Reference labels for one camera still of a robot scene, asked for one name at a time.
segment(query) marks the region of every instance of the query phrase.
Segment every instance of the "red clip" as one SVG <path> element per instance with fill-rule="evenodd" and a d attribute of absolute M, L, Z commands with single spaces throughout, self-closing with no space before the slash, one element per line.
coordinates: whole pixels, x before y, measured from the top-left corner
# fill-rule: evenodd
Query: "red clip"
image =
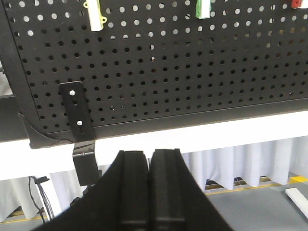
<path fill-rule="evenodd" d="M 302 0 L 292 0 L 291 7 L 292 8 L 298 8 L 302 5 Z"/>

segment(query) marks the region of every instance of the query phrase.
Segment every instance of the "black cable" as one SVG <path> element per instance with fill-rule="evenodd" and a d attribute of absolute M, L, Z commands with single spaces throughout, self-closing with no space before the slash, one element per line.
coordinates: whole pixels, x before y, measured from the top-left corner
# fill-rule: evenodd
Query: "black cable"
<path fill-rule="evenodd" d="M 38 179 L 37 179 L 36 177 L 32 176 L 31 178 L 34 180 L 34 182 L 35 182 L 35 183 L 37 184 L 37 186 L 38 186 L 38 189 L 39 189 L 39 192 L 40 192 L 40 194 L 41 194 L 43 203 L 44 203 L 44 205 L 45 205 L 45 207 L 46 207 L 46 212 L 47 212 L 47 214 L 48 214 L 50 220 L 53 219 L 53 218 L 54 218 L 54 213 L 53 213 L 53 210 L 52 210 L 50 201 L 49 201 L 49 199 L 48 199 L 48 197 L 47 197 L 47 195 L 46 195 L 46 193 L 45 193 L 43 187 L 41 186 L 40 183 L 37 183 L 37 180 L 38 180 Z"/>
<path fill-rule="evenodd" d="M 30 187 L 31 178 L 30 178 L 30 177 L 28 177 L 28 178 L 29 178 L 28 189 L 29 189 L 29 193 L 30 193 L 31 200 L 32 200 L 34 206 L 38 209 L 38 212 L 39 212 L 39 214 L 40 214 L 40 217 L 42 218 L 43 223 L 45 224 L 45 219 L 44 219 L 43 212 L 42 212 L 42 209 L 43 209 L 43 208 L 39 208 L 38 205 L 37 205 L 37 203 L 35 202 L 35 200 L 34 200 L 34 198 L 33 198 L 33 195 L 32 195 L 31 187 Z"/>

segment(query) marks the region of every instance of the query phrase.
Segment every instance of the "white strip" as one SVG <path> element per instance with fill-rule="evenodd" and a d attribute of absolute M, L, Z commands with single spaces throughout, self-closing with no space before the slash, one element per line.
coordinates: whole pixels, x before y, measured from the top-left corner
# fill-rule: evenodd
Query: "white strip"
<path fill-rule="evenodd" d="M 88 13 L 91 25 L 91 31 L 100 31 L 103 29 L 101 24 L 101 12 L 99 2 L 97 0 L 87 0 Z"/>
<path fill-rule="evenodd" d="M 180 148 L 182 153 L 308 135 L 308 111 L 119 136 L 96 141 L 98 165 L 111 164 L 119 150 Z M 0 180 L 74 169 L 74 145 L 32 150 L 29 140 L 0 143 Z"/>
<path fill-rule="evenodd" d="M 286 189 L 285 193 L 308 218 L 308 200 L 303 196 L 303 194 L 297 188 Z"/>

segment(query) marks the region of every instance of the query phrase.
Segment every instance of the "black metal bracket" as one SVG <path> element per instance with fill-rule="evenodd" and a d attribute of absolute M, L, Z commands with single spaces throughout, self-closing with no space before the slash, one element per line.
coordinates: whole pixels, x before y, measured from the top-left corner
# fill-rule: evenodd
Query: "black metal bracket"
<path fill-rule="evenodd" d="M 95 184 L 99 179 L 94 152 L 95 135 L 82 83 L 62 83 L 59 88 L 74 137 L 73 160 L 79 184 Z"/>

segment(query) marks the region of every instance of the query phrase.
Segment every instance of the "gray floor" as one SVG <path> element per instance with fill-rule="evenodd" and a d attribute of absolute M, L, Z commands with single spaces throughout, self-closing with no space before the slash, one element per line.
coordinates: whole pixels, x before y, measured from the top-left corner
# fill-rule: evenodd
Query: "gray floor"
<path fill-rule="evenodd" d="M 285 194 L 304 183 L 209 195 L 208 198 L 235 231 L 308 231 L 308 219 Z"/>

